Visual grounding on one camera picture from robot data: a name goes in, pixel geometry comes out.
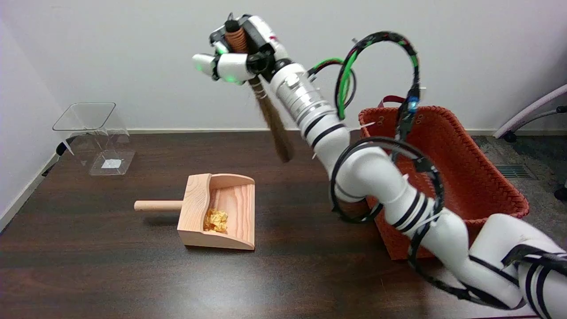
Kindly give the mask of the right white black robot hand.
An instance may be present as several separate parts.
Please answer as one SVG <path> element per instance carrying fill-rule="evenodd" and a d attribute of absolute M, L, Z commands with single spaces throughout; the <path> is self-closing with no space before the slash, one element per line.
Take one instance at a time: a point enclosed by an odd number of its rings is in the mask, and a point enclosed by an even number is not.
<path fill-rule="evenodd" d="M 237 85 L 255 77 L 270 82 L 282 67 L 292 63 L 289 53 L 272 28 L 259 16 L 229 14 L 224 24 L 211 32 L 213 54 L 192 57 L 196 69 L 213 81 Z"/>

